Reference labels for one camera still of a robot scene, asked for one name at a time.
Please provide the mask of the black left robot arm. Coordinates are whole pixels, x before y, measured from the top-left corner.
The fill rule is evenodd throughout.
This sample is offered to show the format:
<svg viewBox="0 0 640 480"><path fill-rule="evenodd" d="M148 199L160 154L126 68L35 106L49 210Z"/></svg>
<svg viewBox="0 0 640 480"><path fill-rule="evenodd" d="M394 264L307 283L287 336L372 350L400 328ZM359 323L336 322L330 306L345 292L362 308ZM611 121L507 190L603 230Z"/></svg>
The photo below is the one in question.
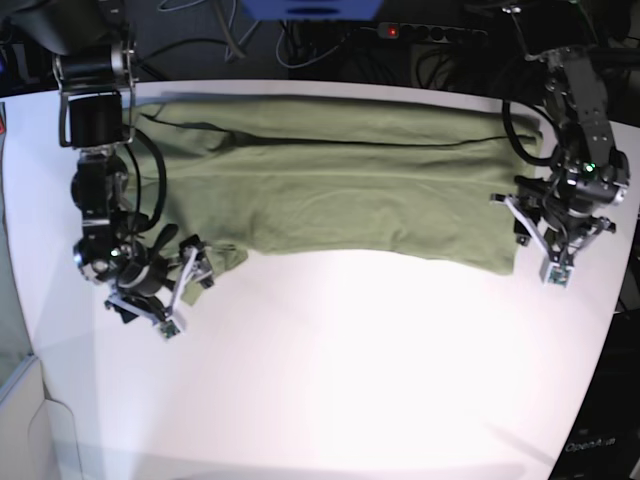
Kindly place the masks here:
<svg viewBox="0 0 640 480"><path fill-rule="evenodd" d="M593 67L597 38L578 1L486 1L481 8L508 17L529 62L546 68L544 111L556 145L535 157L519 140L511 101L501 116L515 153L527 164L545 167L547 179L515 177L516 194L494 194L515 219L517 242L535 243L543 253L543 282L564 285L577 254L616 225L597 210L624 201L631 183L627 156L620 151L607 115L608 94Z"/></svg>

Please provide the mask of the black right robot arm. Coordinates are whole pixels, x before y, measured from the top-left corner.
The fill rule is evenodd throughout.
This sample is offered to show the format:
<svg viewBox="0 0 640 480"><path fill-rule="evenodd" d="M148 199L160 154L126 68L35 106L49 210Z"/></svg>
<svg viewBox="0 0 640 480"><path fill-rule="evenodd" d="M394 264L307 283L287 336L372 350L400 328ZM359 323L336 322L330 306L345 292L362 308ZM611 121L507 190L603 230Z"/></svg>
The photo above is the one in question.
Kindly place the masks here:
<svg viewBox="0 0 640 480"><path fill-rule="evenodd" d="M124 323L146 318L165 339L186 329L178 304L192 283L213 284L207 245L193 235L166 257L162 251L177 235L165 225L146 246L144 233L160 221L168 175L159 148L133 124L136 105L135 41L125 26L107 20L96 1L4 1L1 18L17 26L52 55L52 74L60 107L58 139L79 154L71 195L81 213L82 237L74 245L81 275L110 294L105 306ZM152 155L159 175L151 215L125 195L129 180L139 180L118 156L139 141Z"/></svg>

